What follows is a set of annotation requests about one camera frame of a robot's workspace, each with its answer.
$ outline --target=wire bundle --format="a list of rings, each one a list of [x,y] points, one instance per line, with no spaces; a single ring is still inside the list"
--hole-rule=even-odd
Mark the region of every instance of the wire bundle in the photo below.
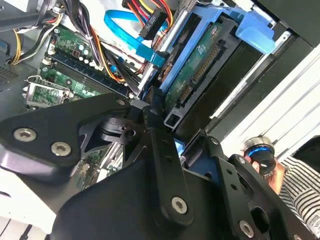
[[[27,60],[27,59],[33,57],[34,55],[36,55],[37,52],[40,50],[41,46],[46,41],[49,34],[59,25],[59,23],[62,20],[62,17],[63,17],[63,15],[59,14],[50,25],[45,26],[42,29],[42,31],[40,32],[40,35],[39,35],[35,45],[28,52],[22,54],[21,56],[19,55],[19,57],[17,58],[17,61],[13,61],[11,64],[13,64],[13,65],[19,64],[22,61]]]
[[[90,16],[85,5],[80,3],[79,0],[61,1],[64,5],[65,12],[70,18],[74,27],[88,40],[95,63],[98,66],[103,66],[112,79],[116,80],[117,82],[124,82],[125,80],[123,78],[116,76],[110,70],[105,54],[103,53],[103,47],[99,41],[99,37],[90,25]]]
[[[24,45],[24,35],[18,33],[16,29],[13,29],[17,42],[16,54],[14,57],[10,58],[7,63],[11,65],[17,65],[22,61],[27,60],[36,55],[37,52],[40,50],[41,46],[44,44],[47,37],[49,36],[49,34],[56,28],[56,26],[59,25],[59,23],[62,20],[62,17],[62,14],[59,14],[53,21],[51,21],[50,25],[45,26],[40,32],[40,35],[35,45],[28,52],[22,55],[21,52]]]
[[[23,34],[17,33],[16,29],[12,29],[12,30],[16,38],[16,51],[15,51],[14,57],[10,58],[8,63],[13,65],[13,64],[16,64],[17,61],[19,60],[24,43],[23,43]]]
[[[150,8],[145,2],[144,0],[131,0],[132,3],[134,4],[134,6],[137,8],[137,10],[139,11],[139,13],[141,15],[149,15],[151,16],[154,13],[154,10],[152,8]],[[167,32],[173,25],[174,23],[174,17],[173,14],[171,12],[170,7],[167,5],[167,3],[165,2],[165,0],[151,0],[158,8],[163,9],[166,11],[166,13],[168,14],[168,18],[166,19],[167,23],[168,23],[168,28],[165,30],[165,32]]]

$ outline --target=orange wire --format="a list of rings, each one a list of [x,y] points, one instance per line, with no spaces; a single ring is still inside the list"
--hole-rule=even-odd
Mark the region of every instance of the orange wire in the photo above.
[[[159,0],[159,1],[164,5],[164,7],[165,7],[165,9],[166,9],[166,11],[167,11],[167,13],[169,15],[169,18],[170,18],[170,26],[169,26],[169,28],[170,28],[172,26],[172,24],[173,24],[173,18],[172,18],[171,9],[170,9],[168,4],[164,0]]]
[[[151,2],[153,2],[159,9],[162,9],[162,7],[154,0],[151,0]],[[166,18],[166,22],[168,23],[168,29],[170,28],[170,23],[171,23],[171,19],[170,19],[170,15],[168,14],[168,17]]]
[[[120,78],[116,77],[116,76],[111,72],[111,70],[109,69],[109,66],[108,66],[108,64],[106,63],[105,56],[103,55],[103,52],[102,52],[102,48],[101,48],[101,43],[100,43],[100,41],[99,41],[99,37],[98,37],[98,35],[96,34],[96,31],[92,28],[92,26],[91,26],[91,29],[92,29],[93,36],[94,36],[94,38],[95,38],[95,40],[96,40],[96,42],[97,42],[97,45],[98,45],[98,47],[99,47],[99,52],[100,52],[102,61],[103,61],[104,65],[105,65],[105,70],[108,72],[108,74],[109,74],[114,80],[119,81],[119,82],[124,82],[124,81],[125,81],[124,79],[120,79]]]
[[[131,6],[130,3],[127,4],[128,7],[130,8],[130,10],[134,13],[134,15],[136,16],[136,18],[139,20],[140,24],[142,25],[142,27],[145,26],[144,22],[141,20],[139,14],[134,10],[134,8]]]

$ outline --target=black mount arm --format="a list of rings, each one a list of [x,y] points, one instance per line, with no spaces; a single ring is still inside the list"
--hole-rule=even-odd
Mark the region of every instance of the black mount arm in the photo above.
[[[182,168],[163,123],[162,96],[152,88],[149,105],[137,107],[110,93],[0,123],[0,167],[47,183],[68,180],[80,157],[124,144],[123,169],[62,207],[53,240],[312,239],[243,157],[227,159],[203,131],[187,145]],[[28,131],[17,139],[18,129],[34,131],[35,139]],[[63,146],[53,151],[60,142],[69,154],[61,154]]]

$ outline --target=blue plastic latch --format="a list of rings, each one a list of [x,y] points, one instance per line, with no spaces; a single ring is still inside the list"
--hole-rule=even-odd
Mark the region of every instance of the blue plastic latch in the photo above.
[[[119,27],[112,19],[124,19],[129,21],[138,22],[137,17],[132,12],[120,11],[120,10],[108,10],[104,15],[104,23],[108,28],[122,41],[135,49],[135,53],[157,67],[162,67],[165,63],[165,59],[158,55],[153,49],[145,46],[141,43],[141,39],[135,39],[121,27]]]
[[[235,35],[263,54],[271,54],[276,48],[274,31],[268,27],[269,21],[255,11],[247,12]]]

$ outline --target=person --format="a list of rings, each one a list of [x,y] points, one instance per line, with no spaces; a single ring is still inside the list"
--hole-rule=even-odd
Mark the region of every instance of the person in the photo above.
[[[259,164],[246,157],[259,172]],[[297,218],[320,238],[320,174],[301,160],[288,157],[276,161],[272,175],[265,178]]]

